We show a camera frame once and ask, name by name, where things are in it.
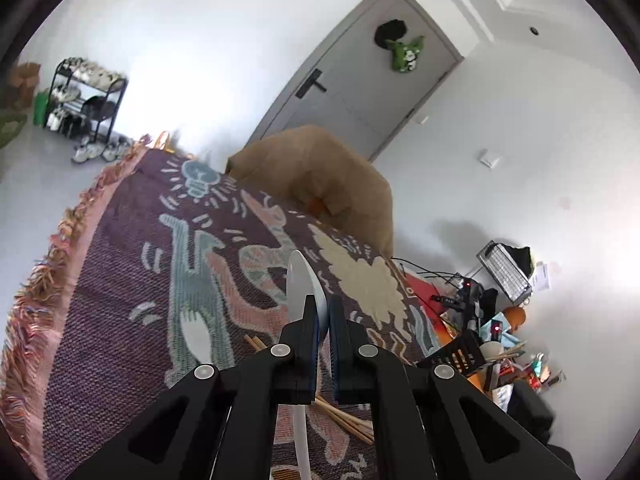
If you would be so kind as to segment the white plastic spoon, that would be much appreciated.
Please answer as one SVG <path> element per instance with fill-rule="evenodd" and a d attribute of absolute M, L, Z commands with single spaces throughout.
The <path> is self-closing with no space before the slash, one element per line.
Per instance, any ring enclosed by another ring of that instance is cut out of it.
<path fill-rule="evenodd" d="M 288 320 L 300 320 L 304 315 L 305 301 L 308 296 L 316 300 L 320 321 L 320 341 L 323 341 L 328 329 L 328 309 L 326 295 L 320 285 L 318 276 L 299 250 L 294 250 L 288 258 L 286 274 L 286 296 L 288 297 Z M 306 427 L 306 408 L 303 405 L 292 407 L 294 444 L 299 477 L 311 479 L 309 450 Z"/>

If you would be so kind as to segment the black slotted utensil holder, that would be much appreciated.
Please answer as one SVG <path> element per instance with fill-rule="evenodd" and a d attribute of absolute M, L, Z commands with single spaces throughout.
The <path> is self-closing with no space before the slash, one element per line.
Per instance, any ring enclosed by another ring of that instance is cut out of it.
<path fill-rule="evenodd" d="M 486 363 L 480 345 L 480 335 L 467 330 L 449 341 L 442 348 L 416 364 L 422 370 L 432 370 L 437 365 L 446 364 L 465 377 L 470 377 Z"/>

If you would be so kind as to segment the orange ball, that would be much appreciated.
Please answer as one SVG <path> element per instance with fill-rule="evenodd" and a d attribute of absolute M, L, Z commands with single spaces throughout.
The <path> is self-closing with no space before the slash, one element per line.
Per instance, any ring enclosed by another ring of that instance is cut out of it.
<path fill-rule="evenodd" d="M 522 307 L 507 307 L 502 311 L 502 314 L 508 321 L 509 332 L 512 334 L 526 322 L 526 311 Z"/>

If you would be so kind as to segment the colourful woven figure blanket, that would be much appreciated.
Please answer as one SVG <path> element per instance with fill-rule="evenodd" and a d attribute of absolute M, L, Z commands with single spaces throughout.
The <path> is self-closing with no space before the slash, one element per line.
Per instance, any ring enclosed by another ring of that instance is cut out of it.
<path fill-rule="evenodd" d="M 200 312 L 225 370 L 288 320 L 299 250 L 371 342 L 414 364 L 439 345 L 394 264 L 372 246 L 193 159 L 143 144 L 66 211 L 16 294 L 1 421 L 39 479 L 63 479 L 198 365 L 182 309 Z"/>

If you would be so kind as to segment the led light panel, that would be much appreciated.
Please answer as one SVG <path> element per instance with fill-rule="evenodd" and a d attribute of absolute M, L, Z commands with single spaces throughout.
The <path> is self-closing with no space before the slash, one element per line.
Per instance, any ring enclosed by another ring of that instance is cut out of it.
<path fill-rule="evenodd" d="M 491 240 L 476 258 L 511 304 L 519 306 L 532 296 L 532 284 L 503 244 Z"/>

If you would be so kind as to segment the tan upholstered chair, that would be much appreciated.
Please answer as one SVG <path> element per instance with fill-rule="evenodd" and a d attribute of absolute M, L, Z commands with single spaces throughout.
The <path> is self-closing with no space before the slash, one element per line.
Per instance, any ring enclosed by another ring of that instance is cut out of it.
<path fill-rule="evenodd" d="M 228 158 L 226 174 L 358 238 L 387 258 L 393 255 L 390 184 L 326 129 L 306 125 L 248 144 Z"/>

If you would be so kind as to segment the grey door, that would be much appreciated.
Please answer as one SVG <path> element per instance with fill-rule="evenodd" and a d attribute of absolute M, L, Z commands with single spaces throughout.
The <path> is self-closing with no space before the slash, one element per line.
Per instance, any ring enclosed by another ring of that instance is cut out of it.
<path fill-rule="evenodd" d="M 393 20 L 407 27 L 404 44 L 424 39 L 412 72 L 393 70 L 392 52 L 375 42 Z M 462 60 L 416 0 L 362 0 L 299 67 L 250 142 L 319 126 L 375 160 Z"/>

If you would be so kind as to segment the green plush toy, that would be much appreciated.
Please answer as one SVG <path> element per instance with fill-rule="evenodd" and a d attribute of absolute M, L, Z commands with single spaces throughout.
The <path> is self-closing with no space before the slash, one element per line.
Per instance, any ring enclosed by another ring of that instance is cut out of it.
<path fill-rule="evenodd" d="M 387 40 L 386 47 L 392 55 L 393 71 L 401 74 L 410 73 L 418 65 L 418 57 L 424 49 L 424 37 L 417 36 L 409 42 Z"/>

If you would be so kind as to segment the black shoe rack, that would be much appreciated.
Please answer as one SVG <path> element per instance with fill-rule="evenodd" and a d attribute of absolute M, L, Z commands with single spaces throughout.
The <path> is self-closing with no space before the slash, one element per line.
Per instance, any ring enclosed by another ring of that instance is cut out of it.
<path fill-rule="evenodd" d="M 48 90 L 44 124 L 67 139 L 88 136 L 108 143 L 122 106 L 128 77 L 86 58 L 64 58 Z"/>

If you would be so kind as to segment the white wall switch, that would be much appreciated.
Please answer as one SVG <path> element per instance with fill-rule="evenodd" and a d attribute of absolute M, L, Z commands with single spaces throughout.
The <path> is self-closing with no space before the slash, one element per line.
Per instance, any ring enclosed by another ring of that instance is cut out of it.
<path fill-rule="evenodd" d="M 478 156 L 478 161 L 489 169 L 495 169 L 500 162 L 501 156 L 495 151 L 483 150 Z"/>

